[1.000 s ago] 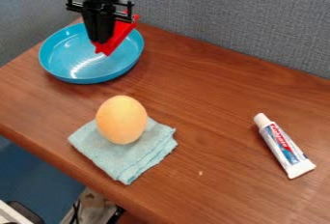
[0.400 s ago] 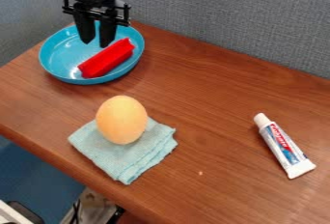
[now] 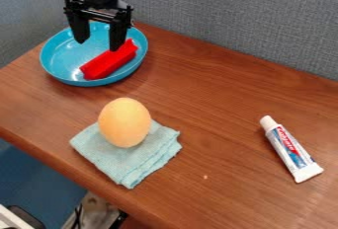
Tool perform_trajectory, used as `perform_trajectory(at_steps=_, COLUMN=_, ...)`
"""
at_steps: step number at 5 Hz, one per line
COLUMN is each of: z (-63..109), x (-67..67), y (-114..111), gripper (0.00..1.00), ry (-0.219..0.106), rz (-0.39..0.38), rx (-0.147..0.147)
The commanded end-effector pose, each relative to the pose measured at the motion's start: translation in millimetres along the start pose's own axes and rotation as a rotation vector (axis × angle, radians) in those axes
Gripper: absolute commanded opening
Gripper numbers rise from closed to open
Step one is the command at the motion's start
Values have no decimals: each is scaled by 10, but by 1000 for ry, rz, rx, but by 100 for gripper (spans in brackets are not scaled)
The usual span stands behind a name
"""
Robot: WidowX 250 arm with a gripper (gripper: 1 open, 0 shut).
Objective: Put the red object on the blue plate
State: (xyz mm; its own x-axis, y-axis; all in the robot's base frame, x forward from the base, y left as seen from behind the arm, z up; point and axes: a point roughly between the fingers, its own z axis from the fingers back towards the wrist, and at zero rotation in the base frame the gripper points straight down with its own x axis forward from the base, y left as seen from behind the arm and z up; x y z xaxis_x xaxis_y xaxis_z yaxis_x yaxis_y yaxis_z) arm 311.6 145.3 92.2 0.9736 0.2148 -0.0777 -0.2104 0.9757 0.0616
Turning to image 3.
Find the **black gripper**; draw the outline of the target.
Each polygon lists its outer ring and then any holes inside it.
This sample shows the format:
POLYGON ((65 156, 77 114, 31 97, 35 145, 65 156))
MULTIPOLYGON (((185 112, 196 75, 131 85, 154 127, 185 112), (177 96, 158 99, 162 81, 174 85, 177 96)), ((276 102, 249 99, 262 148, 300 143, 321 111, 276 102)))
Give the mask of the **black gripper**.
POLYGON ((126 41, 134 8, 122 0, 65 0, 63 12, 79 43, 90 38, 91 20, 110 24, 110 50, 117 51, 126 41))

